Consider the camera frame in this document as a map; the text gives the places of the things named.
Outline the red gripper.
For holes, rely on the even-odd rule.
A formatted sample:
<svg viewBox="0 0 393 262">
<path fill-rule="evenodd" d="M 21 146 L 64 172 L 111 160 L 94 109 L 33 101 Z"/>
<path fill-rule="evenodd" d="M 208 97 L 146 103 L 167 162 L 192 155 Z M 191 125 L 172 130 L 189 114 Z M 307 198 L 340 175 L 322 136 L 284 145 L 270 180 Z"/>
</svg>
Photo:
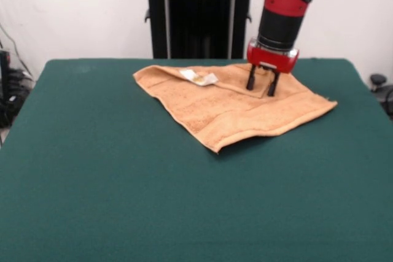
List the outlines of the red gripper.
<svg viewBox="0 0 393 262">
<path fill-rule="evenodd" d="M 265 67 L 271 69 L 274 74 L 267 96 L 274 96 L 280 73 L 288 74 L 292 72 L 299 54 L 300 52 L 296 48 L 282 51 L 264 47 L 256 37 L 253 37 L 247 46 L 247 60 L 252 66 L 246 89 L 249 91 L 254 89 L 255 71 L 257 67 Z"/>
</svg>

